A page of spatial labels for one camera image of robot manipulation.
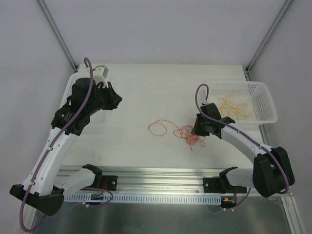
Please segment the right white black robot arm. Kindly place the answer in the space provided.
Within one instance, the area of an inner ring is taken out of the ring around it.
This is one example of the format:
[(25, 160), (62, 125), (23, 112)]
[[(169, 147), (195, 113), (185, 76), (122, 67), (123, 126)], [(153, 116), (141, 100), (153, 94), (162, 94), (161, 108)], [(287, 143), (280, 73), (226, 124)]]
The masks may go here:
[(201, 137), (214, 135), (238, 149), (253, 164), (251, 169), (230, 167), (220, 172), (211, 188), (228, 193), (236, 186), (254, 188), (263, 197), (285, 194), (295, 183), (287, 151), (259, 143), (244, 132), (230, 117), (221, 117), (214, 103), (201, 105), (192, 133)]

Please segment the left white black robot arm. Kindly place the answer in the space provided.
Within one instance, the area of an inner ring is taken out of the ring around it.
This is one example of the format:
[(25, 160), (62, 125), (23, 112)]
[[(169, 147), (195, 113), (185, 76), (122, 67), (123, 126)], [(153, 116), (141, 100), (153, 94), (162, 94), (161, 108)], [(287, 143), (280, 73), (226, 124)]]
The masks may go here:
[(56, 111), (47, 143), (22, 184), (15, 184), (10, 195), (47, 216), (53, 216), (61, 208), (64, 199), (89, 187), (102, 188), (102, 170), (91, 164), (84, 165), (67, 179), (56, 182), (57, 173), (91, 115), (101, 110), (116, 109), (122, 101), (109, 81), (99, 78), (90, 83), (90, 78), (78, 78), (71, 86), (71, 95)]

